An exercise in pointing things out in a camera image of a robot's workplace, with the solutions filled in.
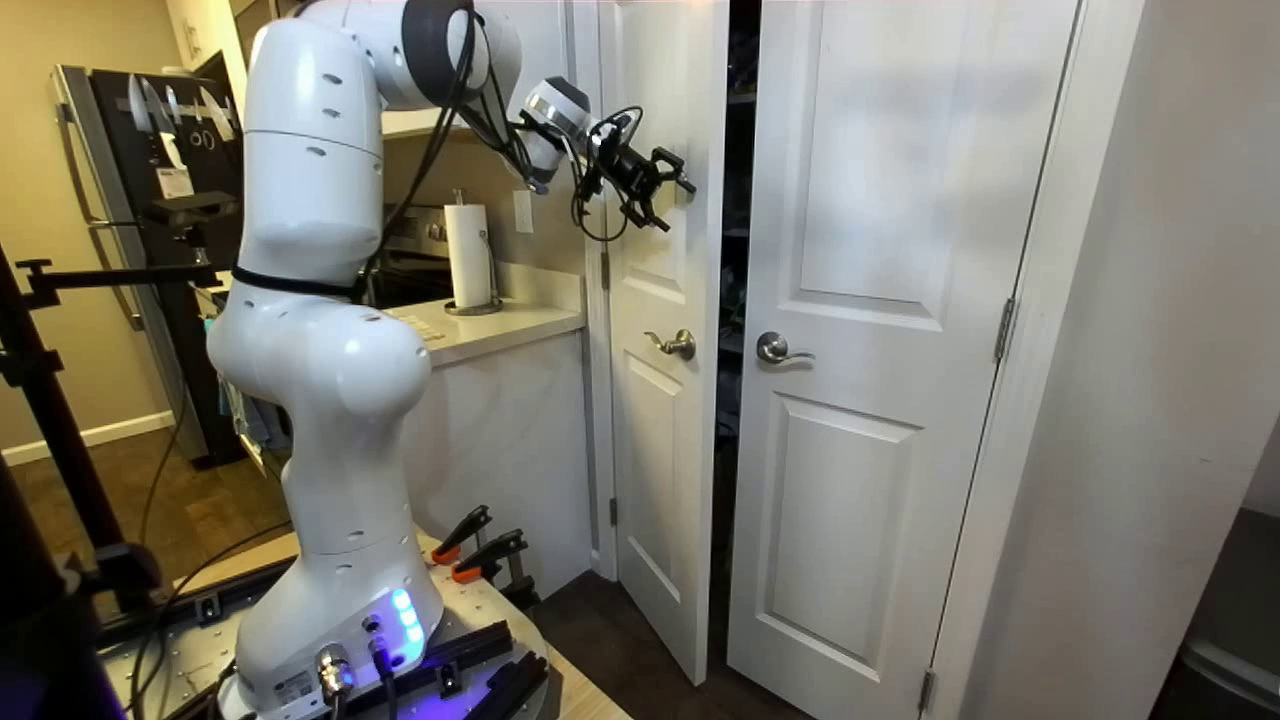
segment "door panel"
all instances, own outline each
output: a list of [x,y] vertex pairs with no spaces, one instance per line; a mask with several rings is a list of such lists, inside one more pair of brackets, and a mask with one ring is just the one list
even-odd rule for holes
[[[618,583],[693,685],[706,666],[720,167],[726,0],[599,0],[603,103],[647,115],[637,152],[673,148],[697,196],[665,188],[644,230],[608,244],[611,479]],[[657,341],[693,331],[697,358]]]
[[914,715],[1074,0],[765,0],[726,666]]

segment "door hinge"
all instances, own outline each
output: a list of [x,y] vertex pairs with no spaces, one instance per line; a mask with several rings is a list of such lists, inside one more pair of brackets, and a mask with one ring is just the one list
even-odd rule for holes
[[995,363],[1004,363],[1004,358],[1008,358],[1013,328],[1016,328],[1016,296],[1008,296],[998,309],[998,331],[995,331],[995,352],[990,352]]
[[918,697],[914,697],[914,713],[927,713],[927,700],[933,700],[933,682],[934,682],[933,674],[925,674],[925,678],[918,678]]
[[611,264],[608,264],[608,252],[599,252],[599,289],[608,291],[611,286]]

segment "refrigerator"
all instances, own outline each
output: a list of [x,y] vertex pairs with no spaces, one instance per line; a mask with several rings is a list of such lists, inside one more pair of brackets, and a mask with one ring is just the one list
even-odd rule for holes
[[[58,66],[50,97],[84,239],[104,269],[237,264],[245,152],[221,61],[193,75]],[[175,453],[194,469],[238,461],[205,352],[208,296],[189,286],[145,286],[117,289],[117,303],[149,336]]]

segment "door frame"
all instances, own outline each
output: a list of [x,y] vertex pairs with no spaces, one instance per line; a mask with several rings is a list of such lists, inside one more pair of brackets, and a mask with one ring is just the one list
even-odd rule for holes
[[[1016,276],[1016,331],[1004,367],[990,389],[987,428],[973,474],[969,513],[961,523],[949,600],[941,611],[941,642],[933,659],[933,700],[925,715],[961,715],[987,605],[995,598],[995,572],[1004,566],[1008,529],[1016,515],[1022,469],[1034,440],[1034,415],[1043,407],[1048,367],[1067,317],[1067,296],[1080,264],[1080,249],[1093,222],[1093,199],[1103,175],[1126,61],[1135,48],[1141,17],[1149,0],[1080,0],[1080,20],[1067,48],[1054,127],[1041,167],[1041,196],[1026,222],[1022,269]],[[574,73],[599,90],[599,41],[597,14],[574,14]],[[587,414],[592,414],[592,529],[597,572],[616,581],[616,529],[608,519],[611,483],[611,367],[608,367],[608,291],[599,286],[599,244],[585,239],[587,286]]]

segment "baseboard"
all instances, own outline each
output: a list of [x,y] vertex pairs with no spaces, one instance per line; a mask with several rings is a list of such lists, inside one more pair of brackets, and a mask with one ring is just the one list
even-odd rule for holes
[[[172,414],[153,414],[153,415],[129,415],[118,423],[100,423],[100,428],[84,428],[84,445],[94,450],[94,445],[110,445],[110,440],[129,440],[129,435],[149,435],[157,428],[172,428]],[[36,445],[12,445],[0,453],[8,469],[17,463],[36,463],[36,461],[46,461],[46,445],[36,440]]]

